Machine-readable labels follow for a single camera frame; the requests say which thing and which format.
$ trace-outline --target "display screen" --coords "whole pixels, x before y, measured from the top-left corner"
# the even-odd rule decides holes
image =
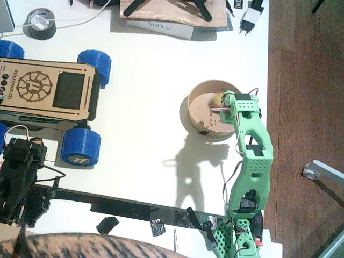
[[[53,107],[79,109],[84,79],[84,74],[60,72]]]

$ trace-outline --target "power adapter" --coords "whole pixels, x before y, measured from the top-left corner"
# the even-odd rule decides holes
[[[247,11],[243,14],[241,22],[240,22],[240,33],[242,31],[246,31],[245,36],[251,30],[253,30],[254,26],[256,25],[259,16],[264,10],[262,7],[263,0],[253,0],[251,6],[247,9]]]

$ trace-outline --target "cardboard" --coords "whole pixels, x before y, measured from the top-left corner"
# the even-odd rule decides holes
[[[146,0],[129,17],[123,12],[133,0],[120,1],[120,17],[182,23],[194,27],[227,27],[227,8],[224,0],[207,0],[206,8],[213,20],[207,22],[193,2],[182,0]]]

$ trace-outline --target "wooden floor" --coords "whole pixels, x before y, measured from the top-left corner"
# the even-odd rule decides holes
[[[268,130],[275,160],[265,227],[283,244],[284,258],[317,257],[344,228],[344,187],[301,176],[313,159],[344,171],[344,1],[325,0],[311,15],[315,2],[270,0]]]

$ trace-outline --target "metal chair leg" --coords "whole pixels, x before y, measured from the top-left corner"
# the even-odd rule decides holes
[[[322,5],[322,3],[324,2],[325,0],[319,0],[317,2],[317,4],[315,5],[313,11],[312,11],[312,14],[315,14],[317,12],[317,10],[319,9],[319,7]]]

